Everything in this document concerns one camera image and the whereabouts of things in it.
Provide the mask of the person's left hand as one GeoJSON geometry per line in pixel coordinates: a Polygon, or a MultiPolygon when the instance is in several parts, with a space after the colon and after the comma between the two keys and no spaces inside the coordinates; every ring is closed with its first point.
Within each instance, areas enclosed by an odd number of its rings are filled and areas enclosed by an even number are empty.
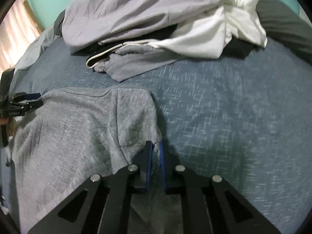
{"type": "Polygon", "coordinates": [[[0,124],[6,126],[8,136],[15,136],[17,130],[17,122],[14,117],[11,118],[1,117],[0,124]]]}

